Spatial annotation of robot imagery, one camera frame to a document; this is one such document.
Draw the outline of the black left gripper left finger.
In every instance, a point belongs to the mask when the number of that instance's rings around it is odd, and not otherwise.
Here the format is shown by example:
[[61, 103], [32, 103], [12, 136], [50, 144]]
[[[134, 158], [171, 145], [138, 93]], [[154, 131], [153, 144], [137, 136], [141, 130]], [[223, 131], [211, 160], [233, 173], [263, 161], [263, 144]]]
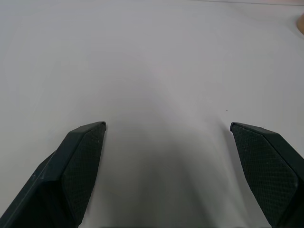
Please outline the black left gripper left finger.
[[105, 132], [105, 122], [70, 131], [8, 206], [0, 228], [78, 228], [95, 185]]

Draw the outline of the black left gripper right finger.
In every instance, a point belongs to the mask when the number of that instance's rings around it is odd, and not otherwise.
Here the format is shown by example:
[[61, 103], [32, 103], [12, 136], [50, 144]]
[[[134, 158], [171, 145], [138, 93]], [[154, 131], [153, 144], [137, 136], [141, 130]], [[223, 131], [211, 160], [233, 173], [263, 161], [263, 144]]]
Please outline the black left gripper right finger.
[[273, 228], [304, 228], [304, 158], [278, 133], [232, 123], [246, 181]]

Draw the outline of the tan object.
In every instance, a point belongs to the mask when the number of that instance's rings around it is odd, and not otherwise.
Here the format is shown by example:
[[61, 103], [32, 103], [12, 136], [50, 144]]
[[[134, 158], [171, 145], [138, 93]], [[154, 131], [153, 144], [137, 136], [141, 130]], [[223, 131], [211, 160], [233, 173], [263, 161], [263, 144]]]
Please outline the tan object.
[[304, 13], [296, 19], [296, 27], [304, 36]]

